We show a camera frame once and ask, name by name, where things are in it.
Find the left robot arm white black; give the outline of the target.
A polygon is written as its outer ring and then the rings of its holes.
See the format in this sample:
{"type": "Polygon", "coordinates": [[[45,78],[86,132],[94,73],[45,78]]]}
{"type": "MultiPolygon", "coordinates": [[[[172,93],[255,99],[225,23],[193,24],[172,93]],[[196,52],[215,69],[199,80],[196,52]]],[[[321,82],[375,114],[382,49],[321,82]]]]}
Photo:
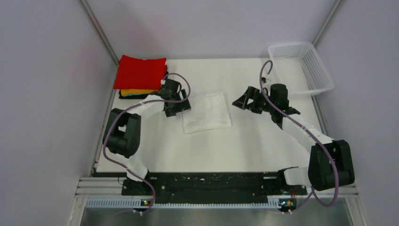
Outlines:
{"type": "Polygon", "coordinates": [[[133,189],[137,193],[146,194],[151,188],[151,182],[145,178],[149,171],[138,154],[142,123],[159,113],[172,117],[189,110],[190,93],[189,89],[183,89],[180,82],[164,78],[161,88],[148,94],[145,99],[125,109],[111,110],[104,132],[102,153],[106,160],[125,170],[127,178],[134,181],[133,189]]]}

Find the red folded t shirt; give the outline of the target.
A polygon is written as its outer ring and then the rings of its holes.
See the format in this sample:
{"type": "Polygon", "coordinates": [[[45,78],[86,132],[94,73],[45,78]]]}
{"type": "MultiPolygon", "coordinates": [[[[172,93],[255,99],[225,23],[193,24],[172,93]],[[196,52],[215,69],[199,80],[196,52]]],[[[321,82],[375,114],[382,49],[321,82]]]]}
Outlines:
{"type": "Polygon", "coordinates": [[[114,89],[159,89],[167,65],[166,58],[139,59],[122,55],[114,89]]]}

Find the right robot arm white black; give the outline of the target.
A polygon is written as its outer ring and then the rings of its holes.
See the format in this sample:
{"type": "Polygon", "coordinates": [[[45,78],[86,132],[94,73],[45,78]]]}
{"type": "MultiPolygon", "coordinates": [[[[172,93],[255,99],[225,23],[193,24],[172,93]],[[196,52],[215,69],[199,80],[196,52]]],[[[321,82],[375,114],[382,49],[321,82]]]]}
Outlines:
{"type": "Polygon", "coordinates": [[[276,188],[282,194],[295,186],[311,186],[317,191],[351,185],[355,181],[350,145],[334,140],[306,122],[300,112],[289,105],[284,84],[273,84],[269,90],[249,86],[233,101],[233,106],[252,113],[267,112],[271,120],[290,134],[310,154],[307,167],[291,167],[279,171],[276,188]]]}

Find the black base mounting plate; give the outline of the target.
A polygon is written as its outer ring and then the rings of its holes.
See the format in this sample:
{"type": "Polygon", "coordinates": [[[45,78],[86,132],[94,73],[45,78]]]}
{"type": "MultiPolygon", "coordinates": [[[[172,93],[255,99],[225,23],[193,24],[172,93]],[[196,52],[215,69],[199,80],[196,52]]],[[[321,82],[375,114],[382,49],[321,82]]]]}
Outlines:
{"type": "Polygon", "coordinates": [[[277,172],[149,172],[144,182],[126,179],[123,196],[152,196],[156,204],[258,204],[272,195],[306,195],[277,172]]]}

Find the black folded t shirt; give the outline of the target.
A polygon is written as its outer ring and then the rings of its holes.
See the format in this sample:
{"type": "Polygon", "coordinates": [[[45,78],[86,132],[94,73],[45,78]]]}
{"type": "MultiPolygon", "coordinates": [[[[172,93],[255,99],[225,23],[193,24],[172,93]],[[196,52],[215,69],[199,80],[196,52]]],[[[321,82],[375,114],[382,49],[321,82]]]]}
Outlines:
{"type": "Polygon", "coordinates": [[[119,90],[120,99],[143,99],[160,89],[167,69],[166,64],[123,67],[118,70],[114,88],[119,90]]]}

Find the white plastic basket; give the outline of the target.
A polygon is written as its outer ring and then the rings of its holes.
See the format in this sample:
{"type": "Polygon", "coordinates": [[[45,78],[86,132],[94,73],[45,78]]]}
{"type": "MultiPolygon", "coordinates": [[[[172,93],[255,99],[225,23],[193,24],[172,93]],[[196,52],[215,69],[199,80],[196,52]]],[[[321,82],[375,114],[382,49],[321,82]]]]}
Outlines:
{"type": "Polygon", "coordinates": [[[268,47],[273,62],[272,81],[287,86],[290,95],[315,96],[334,89],[334,81],[309,42],[287,42],[268,47]]]}

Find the yellow folded t shirt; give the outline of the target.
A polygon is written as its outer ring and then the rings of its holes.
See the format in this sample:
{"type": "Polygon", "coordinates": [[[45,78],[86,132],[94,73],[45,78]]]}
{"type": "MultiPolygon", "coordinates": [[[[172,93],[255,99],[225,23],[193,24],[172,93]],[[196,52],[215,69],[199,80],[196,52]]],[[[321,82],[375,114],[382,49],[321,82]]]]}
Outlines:
{"type": "Polygon", "coordinates": [[[137,95],[148,95],[157,89],[121,89],[120,95],[122,97],[137,96],[137,95]]]}

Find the white t shirt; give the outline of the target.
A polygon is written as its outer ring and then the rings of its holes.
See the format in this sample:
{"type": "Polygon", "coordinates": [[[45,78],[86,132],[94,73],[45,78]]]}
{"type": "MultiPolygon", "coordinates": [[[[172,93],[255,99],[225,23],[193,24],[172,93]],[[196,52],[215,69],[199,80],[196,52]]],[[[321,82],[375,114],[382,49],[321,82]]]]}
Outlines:
{"type": "Polygon", "coordinates": [[[182,127],[185,134],[226,129],[232,126],[223,92],[208,92],[195,96],[190,103],[191,109],[182,113],[182,127]]]}

